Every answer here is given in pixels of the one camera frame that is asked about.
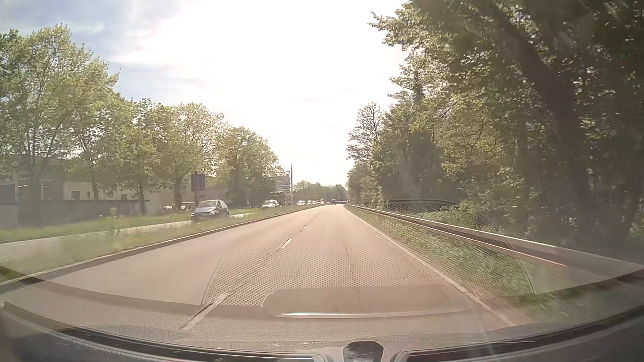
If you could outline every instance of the white sky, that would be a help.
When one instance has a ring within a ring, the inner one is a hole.
[[[186,1],[173,16],[126,33],[109,59],[183,80],[156,84],[163,99],[153,100],[223,112],[266,138],[284,168],[293,162],[296,182],[344,184],[355,114],[372,100],[392,102],[389,77],[405,56],[367,25],[370,11],[392,15],[401,3]]]

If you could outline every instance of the dark car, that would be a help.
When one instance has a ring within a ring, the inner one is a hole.
[[[228,216],[228,205],[223,200],[204,200],[197,205],[194,212],[190,214],[193,222],[200,220],[212,220],[216,217]]]

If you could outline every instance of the utility pole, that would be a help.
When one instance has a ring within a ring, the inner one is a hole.
[[[293,204],[293,162],[290,163],[290,203]]]

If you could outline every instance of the grass median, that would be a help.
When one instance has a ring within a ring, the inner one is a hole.
[[[479,298],[532,293],[524,267],[515,258],[432,233],[422,226],[350,205],[346,208],[450,278],[470,288]]]
[[[261,209],[231,209],[230,214],[245,214],[263,212]],[[12,227],[0,229],[0,243],[19,242],[54,236],[66,236],[74,234],[94,233],[96,231],[108,231],[125,229],[128,227],[166,224],[170,222],[190,220],[190,213],[149,215],[149,216],[123,216],[118,218],[103,218],[73,224],[53,225],[46,227]]]
[[[20,245],[16,248],[15,253],[0,259],[0,282],[10,280],[17,276],[17,274],[11,271],[17,271],[21,274],[33,274],[115,252],[134,249],[135,247],[151,245],[224,226],[240,224],[242,222],[290,211],[310,209],[317,206],[292,205],[267,209],[243,218],[219,218],[181,227],[121,235],[119,235],[118,230],[112,230],[101,235],[69,235],[55,242],[44,242],[37,245]]]

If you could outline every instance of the windshield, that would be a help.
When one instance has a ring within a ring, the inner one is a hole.
[[[217,200],[201,201],[199,203],[199,207],[215,207],[215,206],[217,206]]]
[[[644,304],[644,1],[91,3],[0,1],[0,306],[391,361]]]

